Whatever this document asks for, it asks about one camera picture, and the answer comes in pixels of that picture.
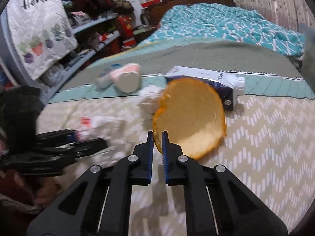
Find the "teal and white patterned blanket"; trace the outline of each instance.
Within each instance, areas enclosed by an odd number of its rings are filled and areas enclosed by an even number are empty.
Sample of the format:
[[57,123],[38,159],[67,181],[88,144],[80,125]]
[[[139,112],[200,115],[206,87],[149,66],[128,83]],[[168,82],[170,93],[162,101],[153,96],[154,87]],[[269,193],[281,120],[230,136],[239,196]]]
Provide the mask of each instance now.
[[258,11],[221,4],[176,5],[161,28],[142,43],[179,37],[217,37],[264,46],[284,56],[300,57],[305,36],[266,20]]

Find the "wooden headboard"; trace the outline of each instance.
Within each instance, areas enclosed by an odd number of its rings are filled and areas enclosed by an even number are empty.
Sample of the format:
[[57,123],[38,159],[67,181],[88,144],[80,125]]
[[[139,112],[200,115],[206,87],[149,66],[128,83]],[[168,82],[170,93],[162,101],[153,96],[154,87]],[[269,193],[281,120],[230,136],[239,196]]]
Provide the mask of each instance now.
[[160,3],[154,3],[144,9],[145,15],[150,25],[158,25],[161,18],[169,9],[175,5],[193,5],[195,3],[219,3],[226,6],[236,6],[233,0],[162,0]]

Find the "bed sheet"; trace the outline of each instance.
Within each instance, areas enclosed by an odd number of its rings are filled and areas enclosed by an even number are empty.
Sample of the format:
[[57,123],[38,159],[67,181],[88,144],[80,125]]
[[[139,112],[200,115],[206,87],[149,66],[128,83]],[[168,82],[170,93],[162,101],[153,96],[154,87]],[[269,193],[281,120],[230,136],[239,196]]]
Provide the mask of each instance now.
[[161,20],[161,28],[142,43],[179,37],[216,37],[257,44],[284,56],[303,55],[303,34],[266,20],[256,10],[221,4],[176,5]]
[[[143,143],[151,122],[143,120],[138,97],[100,98],[49,104],[38,119],[39,133],[78,128],[83,115],[127,121],[129,141]],[[226,113],[224,143],[199,162],[224,164],[279,218],[289,232],[314,200],[315,100],[241,96]],[[135,186],[129,235],[185,235],[183,189],[164,183],[161,154],[154,149],[152,183]]]

